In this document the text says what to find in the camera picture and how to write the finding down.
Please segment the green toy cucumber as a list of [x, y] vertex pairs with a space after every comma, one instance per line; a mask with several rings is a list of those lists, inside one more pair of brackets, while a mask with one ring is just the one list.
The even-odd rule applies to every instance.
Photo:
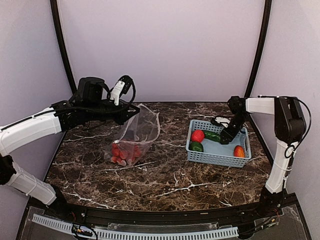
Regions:
[[221, 135], [217, 132], [209, 131], [209, 130], [202, 130], [204, 134], [204, 138], [210, 141], [214, 141], [219, 143], [221, 141]]

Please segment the orange red toy mango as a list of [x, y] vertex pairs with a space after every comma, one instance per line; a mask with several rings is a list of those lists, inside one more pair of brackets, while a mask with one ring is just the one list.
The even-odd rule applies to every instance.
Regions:
[[234, 155], [234, 157], [237, 157], [237, 158], [245, 158], [246, 157], [245, 150], [241, 145], [237, 145], [234, 148], [233, 155]]

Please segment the clear zip top bag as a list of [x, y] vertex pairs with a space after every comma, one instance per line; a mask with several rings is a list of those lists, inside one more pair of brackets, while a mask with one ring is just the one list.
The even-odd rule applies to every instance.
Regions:
[[140, 112], [130, 118], [115, 135], [112, 142], [104, 152], [104, 159], [111, 162], [112, 143], [121, 145], [138, 145], [142, 155], [138, 161], [147, 153], [152, 144], [157, 140], [161, 132], [159, 114], [140, 103], [137, 107]]

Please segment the red toy fruit ball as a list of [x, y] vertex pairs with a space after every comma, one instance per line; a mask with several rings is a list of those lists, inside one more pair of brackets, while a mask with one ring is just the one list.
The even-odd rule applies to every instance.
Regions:
[[191, 134], [191, 141], [201, 143], [205, 139], [205, 134], [202, 130], [197, 129]]

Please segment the red lychee bunch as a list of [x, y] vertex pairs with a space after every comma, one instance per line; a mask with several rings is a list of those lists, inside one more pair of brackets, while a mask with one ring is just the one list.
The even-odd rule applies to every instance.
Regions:
[[120, 166], [132, 167], [142, 156], [142, 151], [138, 145], [121, 145], [112, 143], [110, 161]]

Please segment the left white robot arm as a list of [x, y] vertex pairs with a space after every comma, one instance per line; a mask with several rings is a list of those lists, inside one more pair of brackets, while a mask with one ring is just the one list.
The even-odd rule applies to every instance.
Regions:
[[124, 75], [109, 88], [98, 77], [79, 80], [78, 89], [68, 100], [52, 104], [44, 110], [0, 128], [0, 184], [12, 187], [37, 199], [60, 218], [71, 213], [57, 187], [39, 180], [23, 170], [11, 157], [18, 148], [46, 136], [63, 133], [92, 121], [112, 120], [123, 125], [139, 113], [133, 105], [136, 97], [134, 80]]

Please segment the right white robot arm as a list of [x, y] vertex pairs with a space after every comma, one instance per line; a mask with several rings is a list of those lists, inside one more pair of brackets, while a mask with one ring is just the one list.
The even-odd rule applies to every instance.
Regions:
[[301, 107], [305, 103], [293, 96], [232, 96], [227, 105], [233, 118], [220, 133], [222, 145], [233, 141], [250, 114], [274, 116], [276, 154], [265, 189], [270, 194], [280, 193], [286, 186], [296, 151], [311, 128], [306, 124]]

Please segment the light blue plastic basket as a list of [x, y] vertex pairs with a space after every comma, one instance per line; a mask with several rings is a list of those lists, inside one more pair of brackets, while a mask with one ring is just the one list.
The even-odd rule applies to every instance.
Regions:
[[[185, 147], [187, 151], [187, 160], [197, 163], [235, 168], [242, 168], [244, 165], [250, 162], [252, 159], [252, 153], [248, 130], [246, 127], [243, 127], [229, 144], [223, 145], [219, 142], [204, 139], [201, 142], [203, 146], [203, 152], [191, 150], [191, 136], [195, 130], [207, 130], [219, 134], [223, 128], [223, 126], [213, 125], [209, 121], [196, 119], [191, 120], [188, 128]], [[234, 150], [236, 146], [241, 146], [243, 148], [245, 157], [234, 156]]]

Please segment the green toy avocado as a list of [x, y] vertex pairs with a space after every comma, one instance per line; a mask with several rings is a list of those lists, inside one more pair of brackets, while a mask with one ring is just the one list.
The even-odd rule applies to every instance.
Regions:
[[188, 148], [190, 151], [194, 151], [194, 152], [204, 152], [204, 147], [200, 142], [197, 141], [192, 141], [189, 145]]

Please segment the black front rail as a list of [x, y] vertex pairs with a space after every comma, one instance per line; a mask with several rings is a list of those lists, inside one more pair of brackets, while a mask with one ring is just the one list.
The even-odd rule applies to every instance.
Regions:
[[233, 207], [193, 211], [128, 211], [70, 203], [67, 206], [75, 215], [75, 217], [71, 217], [72, 220], [76, 219], [77, 223], [91, 227], [106, 227], [111, 223], [147, 226], [219, 223], [220, 226], [241, 226], [260, 218], [256, 213], [249, 211], [258, 206], [257, 202]]

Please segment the left black frame post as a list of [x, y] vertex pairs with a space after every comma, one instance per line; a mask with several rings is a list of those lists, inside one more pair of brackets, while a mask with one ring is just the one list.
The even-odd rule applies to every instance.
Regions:
[[76, 82], [74, 79], [74, 75], [72, 73], [72, 68], [69, 60], [69, 56], [67, 53], [67, 48], [65, 44], [64, 39], [64, 33], [62, 29], [62, 23], [60, 19], [60, 12], [59, 12], [59, 6], [57, 0], [50, 0], [50, 9], [51, 9], [51, 16], [53, 20], [56, 40], [58, 43], [58, 48], [60, 52], [60, 57], [63, 63], [64, 71], [67, 77], [68, 85], [70, 87], [70, 90], [72, 94], [74, 94], [77, 91]]

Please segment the black frame post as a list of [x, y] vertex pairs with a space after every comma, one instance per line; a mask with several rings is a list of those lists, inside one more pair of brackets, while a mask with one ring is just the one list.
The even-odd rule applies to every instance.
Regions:
[[76, 82], [74, 79], [74, 75], [72, 73], [72, 68], [69, 60], [69, 56], [67, 53], [67, 48], [65, 44], [64, 39], [64, 33], [62, 29], [62, 23], [60, 19], [60, 12], [59, 12], [59, 6], [57, 0], [50, 0], [50, 9], [51, 9], [51, 16], [53, 20], [56, 40], [58, 43], [58, 48], [60, 52], [60, 57], [63, 63], [64, 71], [67, 77], [68, 85], [70, 87], [70, 90], [72, 94], [74, 94], [77, 91]]
[[272, 0], [265, 0], [257, 47], [256, 47], [250, 75], [248, 78], [247, 86], [244, 92], [245, 98], [249, 98], [251, 96], [254, 85], [255, 85], [255, 81], [256, 81], [258, 70], [260, 67], [263, 50], [265, 46], [265, 41], [267, 37], [268, 26], [269, 26], [270, 15], [271, 15], [271, 8], [272, 8]]

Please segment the right black frame post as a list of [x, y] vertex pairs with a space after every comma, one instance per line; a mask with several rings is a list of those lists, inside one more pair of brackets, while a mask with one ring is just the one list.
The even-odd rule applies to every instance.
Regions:
[[256, 81], [258, 70], [260, 67], [263, 50], [265, 46], [265, 41], [267, 37], [268, 26], [269, 26], [270, 15], [271, 15], [271, 8], [272, 8], [272, 0], [265, 0], [257, 47], [256, 47], [250, 75], [248, 78], [247, 86], [244, 92], [245, 98], [249, 98], [251, 96], [254, 85], [255, 85], [255, 81]]

